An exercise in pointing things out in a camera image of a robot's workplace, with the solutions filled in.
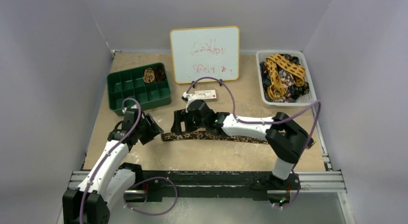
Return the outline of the white plastic basket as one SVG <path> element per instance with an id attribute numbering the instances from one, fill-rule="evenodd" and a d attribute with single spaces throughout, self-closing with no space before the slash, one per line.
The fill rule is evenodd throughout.
<path id="1" fill-rule="evenodd" d="M 260 50 L 256 61 L 261 99 L 266 107 L 303 107 L 317 100 L 303 53 Z"/>

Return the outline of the small white cardboard box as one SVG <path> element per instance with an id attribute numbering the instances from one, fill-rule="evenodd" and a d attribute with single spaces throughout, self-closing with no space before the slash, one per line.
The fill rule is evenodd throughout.
<path id="1" fill-rule="evenodd" d="M 198 99 L 204 101 L 217 101 L 217 94 L 215 90 L 197 90 L 194 92 Z"/>

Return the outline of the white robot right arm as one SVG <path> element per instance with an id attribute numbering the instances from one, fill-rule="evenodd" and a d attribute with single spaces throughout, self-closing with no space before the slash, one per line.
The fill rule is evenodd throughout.
<path id="1" fill-rule="evenodd" d="M 171 132 L 180 135 L 204 128 L 213 135 L 243 136 L 266 141 L 277 156 L 270 176 L 271 185 L 281 189 L 289 183 L 289 174 L 311 142 L 311 135 L 283 112 L 273 117 L 239 117 L 229 112 L 215 112 L 205 101 L 195 100 L 187 108 L 174 112 Z"/>

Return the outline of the brown floral tie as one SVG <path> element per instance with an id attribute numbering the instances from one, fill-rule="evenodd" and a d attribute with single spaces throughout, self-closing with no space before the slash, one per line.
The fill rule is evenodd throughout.
<path id="1" fill-rule="evenodd" d="M 209 131 L 196 130 L 193 132 L 181 132 L 180 135 L 174 133 L 162 133 L 161 140 L 164 142 L 169 141 L 181 141 L 181 140 L 220 140 L 220 141 L 234 141 L 234 142 L 245 142 L 245 143 L 255 143 L 255 144 L 267 144 L 266 140 L 261 140 L 253 137 L 245 136 L 222 136 L 213 135 Z"/>

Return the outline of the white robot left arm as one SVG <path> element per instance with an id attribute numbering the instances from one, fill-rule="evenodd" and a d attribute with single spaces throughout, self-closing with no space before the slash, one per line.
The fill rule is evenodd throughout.
<path id="1" fill-rule="evenodd" d="M 65 224 L 106 224 L 112 207 L 126 189 L 143 185 L 141 166 L 123 163 L 137 143 L 146 144 L 163 132 L 153 117 L 136 107 L 127 109 L 122 121 L 108 134 L 105 148 L 85 179 L 63 195 Z"/>

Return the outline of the green compartment tray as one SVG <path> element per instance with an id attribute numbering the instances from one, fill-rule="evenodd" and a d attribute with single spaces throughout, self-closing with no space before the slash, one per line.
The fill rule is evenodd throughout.
<path id="1" fill-rule="evenodd" d="M 109 109 L 122 116 L 122 102 L 126 98 L 134 98 L 144 111 L 170 104 L 172 99 L 167 77 L 164 81 L 151 84 L 145 84 L 143 81 L 144 70 L 154 69 L 158 65 L 164 64 L 156 62 L 110 73 L 106 78 Z"/>

